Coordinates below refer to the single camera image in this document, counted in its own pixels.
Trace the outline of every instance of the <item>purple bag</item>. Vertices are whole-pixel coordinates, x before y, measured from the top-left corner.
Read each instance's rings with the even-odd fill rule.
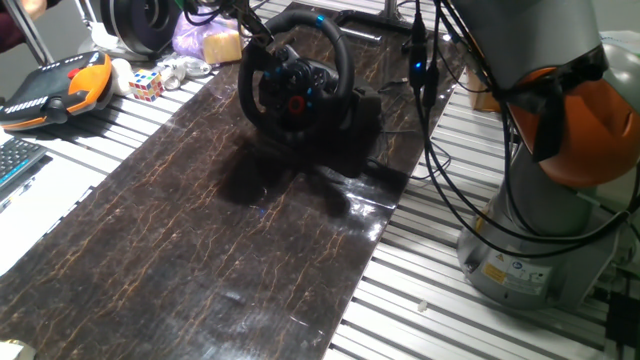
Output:
[[[205,13],[210,9],[201,8],[198,12]],[[194,22],[205,21],[209,16],[190,15]],[[178,18],[176,30],[173,32],[171,43],[173,49],[178,55],[193,56],[204,60],[202,44],[207,36],[218,35],[222,33],[237,33],[238,23],[236,20],[226,20],[220,16],[213,21],[202,26],[191,25],[184,16],[184,12]]]

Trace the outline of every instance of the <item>racing wheel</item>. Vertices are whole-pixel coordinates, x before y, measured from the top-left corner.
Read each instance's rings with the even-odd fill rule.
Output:
[[[271,54],[254,39],[245,48],[238,78],[240,104],[247,118],[268,137],[291,147],[344,128],[345,121],[350,121],[347,114],[355,112],[350,106],[358,96],[349,42],[331,19],[311,11],[292,10],[265,24],[274,36],[297,25],[318,28],[331,41],[335,69],[299,56],[289,45]],[[263,72],[258,90],[264,112],[258,109],[253,95],[256,71]]]

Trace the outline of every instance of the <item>blue light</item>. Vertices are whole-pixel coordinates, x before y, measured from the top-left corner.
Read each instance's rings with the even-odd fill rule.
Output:
[[[318,17],[316,18],[316,27],[322,26],[322,22],[323,21],[324,21],[324,16],[323,15],[318,15]]]

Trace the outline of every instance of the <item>keyboard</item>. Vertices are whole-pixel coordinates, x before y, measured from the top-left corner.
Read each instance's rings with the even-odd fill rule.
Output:
[[[12,138],[0,145],[0,192],[40,160],[47,149]]]

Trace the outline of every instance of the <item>person's arm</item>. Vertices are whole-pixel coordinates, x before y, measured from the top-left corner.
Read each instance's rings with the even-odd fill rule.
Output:
[[[22,6],[31,20],[42,16],[47,8],[57,4],[60,0],[21,0]],[[5,52],[24,42],[24,35],[13,22],[11,16],[0,3],[0,53]]]

